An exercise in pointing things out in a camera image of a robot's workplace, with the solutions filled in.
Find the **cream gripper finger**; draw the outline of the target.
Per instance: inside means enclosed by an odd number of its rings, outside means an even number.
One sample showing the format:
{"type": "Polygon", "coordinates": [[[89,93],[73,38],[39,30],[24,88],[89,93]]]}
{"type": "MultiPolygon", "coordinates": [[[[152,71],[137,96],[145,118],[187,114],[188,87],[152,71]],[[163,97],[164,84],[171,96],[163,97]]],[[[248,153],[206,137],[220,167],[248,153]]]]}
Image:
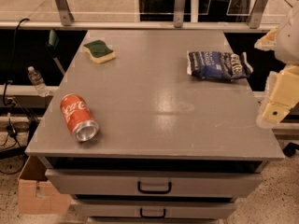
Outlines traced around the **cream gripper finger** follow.
{"type": "Polygon", "coordinates": [[[271,29],[266,35],[258,39],[254,44],[254,48],[263,51],[274,50],[276,47],[277,30],[278,28],[275,27],[271,29]]]}
{"type": "Polygon", "coordinates": [[[271,104],[267,99],[261,101],[256,124],[263,129],[273,129],[290,113],[286,105],[271,104]]]}

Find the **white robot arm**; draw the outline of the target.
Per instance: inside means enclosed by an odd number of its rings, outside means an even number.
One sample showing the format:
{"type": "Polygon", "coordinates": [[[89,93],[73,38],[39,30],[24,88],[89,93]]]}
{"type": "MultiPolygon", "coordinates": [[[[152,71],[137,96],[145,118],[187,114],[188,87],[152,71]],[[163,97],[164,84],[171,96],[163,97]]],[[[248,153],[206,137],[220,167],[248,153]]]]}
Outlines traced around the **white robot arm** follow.
{"type": "Polygon", "coordinates": [[[275,58],[285,63],[278,73],[269,73],[256,119],[259,127],[273,129],[299,104],[299,4],[278,27],[260,38],[254,48],[273,50],[275,58]]]}

